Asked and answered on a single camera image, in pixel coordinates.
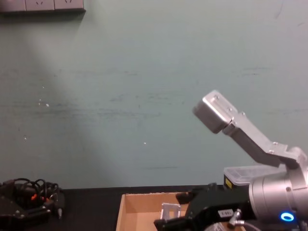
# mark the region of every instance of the blue led light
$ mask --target blue led light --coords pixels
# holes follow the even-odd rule
[[[291,213],[282,213],[280,218],[281,220],[288,221],[288,222],[294,220],[294,216]]]

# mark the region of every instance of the silver metal arm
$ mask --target silver metal arm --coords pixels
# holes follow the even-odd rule
[[[297,187],[306,186],[305,172],[308,165],[305,153],[300,148],[288,149],[285,144],[270,141],[250,122],[244,112],[239,113],[219,92],[207,94],[193,112],[213,133],[222,130],[230,136],[256,162],[275,167],[284,163],[288,172],[297,169],[296,182],[300,184]]]

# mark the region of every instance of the wall socket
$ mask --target wall socket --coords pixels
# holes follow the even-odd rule
[[[26,11],[54,11],[54,1],[26,0]]]
[[[56,10],[84,9],[83,0],[54,0]]]
[[[26,11],[25,0],[0,0],[0,12]]]

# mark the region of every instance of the open cardboard box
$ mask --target open cardboard box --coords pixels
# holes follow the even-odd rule
[[[175,195],[175,192],[122,195],[116,231],[157,231],[153,222],[160,218],[162,203],[178,204]],[[187,205],[181,206],[181,216],[186,209]]]

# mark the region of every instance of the black table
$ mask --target black table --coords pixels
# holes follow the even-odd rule
[[[115,231],[121,195],[126,193],[184,192],[194,186],[159,186],[65,190],[66,208],[62,220],[27,231]]]

